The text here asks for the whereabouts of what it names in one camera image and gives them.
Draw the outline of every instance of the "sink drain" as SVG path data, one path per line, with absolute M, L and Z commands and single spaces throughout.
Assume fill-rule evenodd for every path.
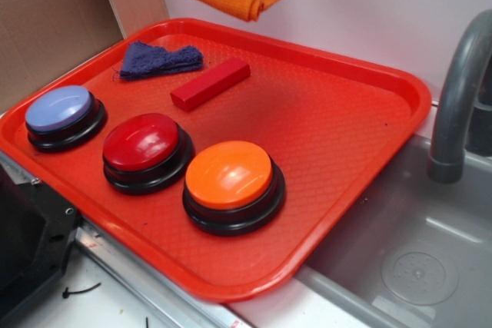
M 413 305 L 440 303 L 458 285 L 454 263 L 425 244 L 407 244 L 391 251 L 381 272 L 392 294 Z

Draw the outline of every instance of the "white wall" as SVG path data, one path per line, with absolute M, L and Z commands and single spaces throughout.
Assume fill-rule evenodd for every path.
M 281 0 L 246 23 L 195 0 L 165 0 L 192 17 L 376 62 L 421 78 L 439 98 L 464 29 L 492 0 Z

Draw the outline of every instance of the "sink basin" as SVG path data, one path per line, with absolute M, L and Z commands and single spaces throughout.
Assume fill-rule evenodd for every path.
M 436 184 L 429 147 L 408 141 L 298 279 L 377 326 L 492 326 L 492 164 L 467 154 L 461 181 Z

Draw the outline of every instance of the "tray rim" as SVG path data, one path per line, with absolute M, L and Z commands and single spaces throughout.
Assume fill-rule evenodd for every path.
M 125 229 L 124 235 L 121 234 L 121 231 L 118 231 L 117 227 L 111 225 L 112 222 L 107 221 L 108 218 L 112 218 L 110 212 L 102 209 L 100 206 L 92 204 L 94 201 L 88 195 L 83 194 L 81 191 L 77 191 L 74 187 L 65 185 L 65 183 L 60 181 L 48 170 L 48 168 L 44 168 L 35 161 L 31 161 L 30 157 L 19 150 L 13 142 L 7 140 L 8 128 L 13 124 L 16 127 L 23 124 L 23 122 L 20 122 L 20 117 L 24 117 L 27 107 L 45 92 L 67 84 L 73 84 L 72 79 L 79 74 L 84 75 L 85 78 L 79 78 L 76 81 L 80 81 L 78 84 L 84 84 L 88 78 L 94 77 L 97 74 L 96 70 L 100 69 L 98 66 L 101 61 L 108 65 L 113 65 L 115 62 L 122 60 L 129 43 L 137 40 L 149 42 L 150 40 L 155 39 L 155 36 L 163 37 L 178 33 L 194 35 L 204 29 L 209 30 L 211 33 L 214 32 L 216 36 L 213 38 L 213 41 L 220 42 L 221 44 L 240 48 L 245 51 L 252 51 L 257 55 L 264 55 L 269 58 L 294 63 L 302 67 L 315 69 L 331 75 L 338 75 L 363 84 L 369 84 L 378 88 L 383 88 L 384 90 L 392 91 L 404 98 L 411 109 L 411 119 L 407 122 L 404 129 L 401 130 L 398 135 L 394 135 L 384 147 L 385 152 L 390 154 L 384 157 L 376 156 L 367 166 L 379 169 L 375 173 L 367 173 L 368 169 L 364 169 L 364 172 L 355 179 L 334 203 L 331 208 L 334 212 L 331 213 L 335 213 L 336 215 L 335 217 L 330 217 L 329 223 L 331 225 L 327 227 L 328 220 L 325 219 L 326 216 L 321 218 L 310 232 L 309 237 L 306 240 L 303 240 L 304 242 L 301 244 L 298 244 L 298 246 L 289 254 L 288 258 L 286 258 L 286 261 L 266 277 L 262 277 L 251 283 L 238 285 L 234 288 L 233 292 L 231 286 L 211 285 L 198 276 L 190 276 L 184 268 L 179 266 L 176 267 L 175 264 L 175 267 L 166 270 L 165 275 L 188 292 L 208 300 L 229 303 L 257 296 L 259 293 L 270 290 L 272 287 L 281 284 L 294 275 L 305 258 L 337 223 L 337 220 L 340 219 L 344 212 L 350 208 L 350 205 L 342 206 L 342 204 L 346 204 L 348 201 L 357 198 L 360 192 L 362 192 L 374 177 L 377 176 L 384 165 L 398 152 L 401 146 L 403 146 L 407 139 L 413 134 L 418 125 L 425 119 L 431 109 L 431 93 L 420 79 L 395 68 L 377 65 L 368 61 L 361 61 L 356 58 L 336 55 L 329 51 L 321 51 L 302 45 L 296 45 L 288 41 L 256 35 L 248 31 L 241 31 L 193 18 L 175 18 L 157 22 L 138 31 L 129 38 L 120 41 L 67 74 L 54 80 L 51 84 L 48 84 L 29 95 L 26 99 L 9 109 L 0 118 L 0 137 L 2 138 L 0 141 L 0 150 L 5 152 L 12 160 L 23 166 L 27 171 L 56 188 L 60 194 L 74 203 L 75 206 L 77 206 L 76 204 L 80 204 L 80 201 L 86 203 L 85 208 L 90 208 L 91 216 L 85 216 L 90 221 L 107 231 L 130 250 L 135 252 L 135 249 L 138 249 L 137 254 L 145 254 L 147 256 L 145 261 L 150 263 L 153 267 L 159 265 L 173 265 L 174 259 L 170 255 L 156 250 L 151 244 L 145 242 L 143 237 L 139 237 L 139 234 L 133 230 Z M 332 71 L 334 65 L 337 65 L 337 73 L 333 73 Z M 339 72 L 340 67 L 343 67 L 343 75 Z M 371 76 L 378 76 L 378 84 L 371 83 L 371 81 L 373 81 Z M 401 83 L 395 84 L 395 80 L 398 80 Z

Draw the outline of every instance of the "white surface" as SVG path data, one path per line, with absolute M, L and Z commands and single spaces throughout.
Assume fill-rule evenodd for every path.
M 192 17 L 398 68 L 438 100 L 464 29 L 492 0 L 281 0 L 246 23 L 196 0 L 165 0 Z
M 431 138 L 432 130 L 434 129 L 434 121 L 436 119 L 437 107 L 432 106 L 430 109 L 429 115 L 424 119 L 421 125 L 415 131 L 416 134 Z
M 63 291 L 93 291 L 62 298 Z M 149 328 L 165 325 L 136 297 L 76 247 L 67 272 L 26 313 L 16 316 L 11 328 Z
M 273 292 L 229 307 L 261 328 L 367 328 L 296 279 Z

